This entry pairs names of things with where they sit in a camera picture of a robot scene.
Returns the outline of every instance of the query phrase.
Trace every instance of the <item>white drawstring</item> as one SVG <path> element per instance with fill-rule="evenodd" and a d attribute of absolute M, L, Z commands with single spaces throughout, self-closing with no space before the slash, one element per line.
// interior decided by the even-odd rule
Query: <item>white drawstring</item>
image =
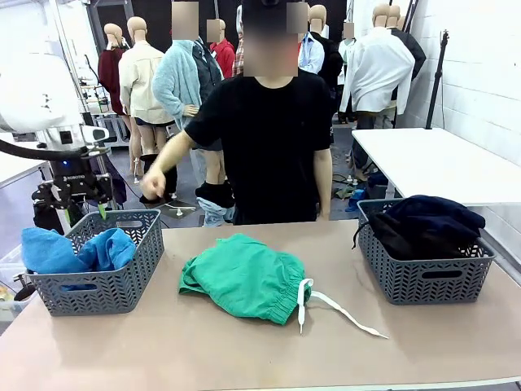
<path fill-rule="evenodd" d="M 304 326 L 304 321 L 305 321 L 305 311 L 306 311 L 306 309 L 304 307 L 304 291 L 305 291 L 305 286 L 306 285 L 309 285 L 310 287 L 312 287 L 313 286 L 313 279 L 303 279 L 302 281 L 300 281 L 300 284 L 299 284 L 299 291 L 298 291 L 298 295 L 297 295 L 297 304 L 299 305 L 300 334 L 302 334 L 302 327 Z M 320 299 L 320 300 L 324 301 L 325 303 L 327 303 L 328 305 L 330 305 L 331 307 L 333 307 L 335 310 L 341 312 L 351 322 L 353 322 L 355 324 L 355 326 L 357 326 L 358 328 L 360 328 L 364 332 L 368 332 L 369 334 L 371 334 L 373 336 L 381 336 L 382 338 L 389 339 L 388 336 L 385 336 L 384 334 L 381 334 L 377 330 L 374 330 L 371 327 L 367 327 L 367 326 L 364 326 L 362 324 L 359 324 L 359 322 L 357 322 L 357 320 L 353 316 L 351 316 L 351 314 L 348 311 L 346 311 L 344 308 L 342 308 L 336 301 L 331 300 L 325 294 L 320 293 L 320 292 L 311 291 L 311 297 L 316 297 L 317 299 Z"/>

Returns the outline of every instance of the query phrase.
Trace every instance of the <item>white shirt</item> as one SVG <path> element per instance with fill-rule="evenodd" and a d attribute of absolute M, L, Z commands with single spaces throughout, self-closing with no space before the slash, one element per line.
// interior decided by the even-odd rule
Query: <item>white shirt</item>
<path fill-rule="evenodd" d="M 329 39 L 329 26 L 327 24 L 324 25 L 324 29 L 322 29 L 322 32 L 320 33 L 320 35 L 324 38 Z"/>
<path fill-rule="evenodd" d="M 131 116 L 157 125 L 173 121 L 152 93 L 152 79 L 163 56 L 148 42 L 138 41 L 119 64 L 121 103 L 130 108 Z"/>
<path fill-rule="evenodd" d="M 340 111 L 345 112 L 349 94 L 354 112 L 381 112 L 391 103 L 398 87 L 396 109 L 403 114 L 413 76 L 414 57 L 391 30 L 375 27 L 357 40 L 348 60 L 348 75 Z"/>
<path fill-rule="evenodd" d="M 355 45 L 354 39 L 344 39 L 339 44 L 339 53 L 342 56 L 342 59 L 344 60 L 344 66 L 342 67 L 342 70 L 340 71 L 338 84 L 339 86 L 343 86 L 345 83 L 345 73 L 344 73 L 344 67 L 348 66 L 348 60 L 349 56 L 351 55 L 351 51 Z"/>
<path fill-rule="evenodd" d="M 311 33 L 306 33 L 299 51 L 299 68 L 318 73 L 324 64 L 324 46 Z"/>

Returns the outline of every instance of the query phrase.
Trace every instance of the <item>shorts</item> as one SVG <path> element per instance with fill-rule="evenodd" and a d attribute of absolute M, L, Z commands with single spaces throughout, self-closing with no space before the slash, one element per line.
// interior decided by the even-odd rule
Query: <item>shorts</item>
<path fill-rule="evenodd" d="M 138 126 L 156 126 L 158 128 L 166 128 L 167 126 L 171 126 L 173 124 L 175 124 L 176 121 L 170 121 L 170 122 L 167 122 L 166 124 L 151 124 L 149 122 L 146 122 L 144 120 L 142 120 L 141 118 L 137 118 L 136 117 L 136 124 L 138 124 Z"/>

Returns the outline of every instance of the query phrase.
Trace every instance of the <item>red shirt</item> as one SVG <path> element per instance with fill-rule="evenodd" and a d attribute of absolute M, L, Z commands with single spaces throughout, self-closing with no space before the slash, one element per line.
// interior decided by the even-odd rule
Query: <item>red shirt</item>
<path fill-rule="evenodd" d="M 225 38 L 220 43 L 213 43 L 210 45 L 210 51 L 216 52 L 215 60 L 221 67 L 222 76 L 225 78 L 232 77 L 232 68 L 235 61 L 234 46 Z"/>

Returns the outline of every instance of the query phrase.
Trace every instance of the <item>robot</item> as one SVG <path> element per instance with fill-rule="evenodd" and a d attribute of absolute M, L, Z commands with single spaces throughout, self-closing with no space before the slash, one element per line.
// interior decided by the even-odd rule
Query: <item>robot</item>
<path fill-rule="evenodd" d="M 106 203 L 116 209 L 112 179 L 103 162 L 108 148 L 99 146 L 108 131 L 94 126 L 78 97 L 81 92 L 60 57 L 17 57 L 0 74 L 0 133 L 35 134 L 39 143 L 32 149 L 0 139 L 0 151 L 50 162 L 54 178 L 38 186 L 35 204 L 67 211 L 74 203 L 93 200 L 105 216 Z M 97 160 L 101 175 L 93 173 L 90 159 Z"/>

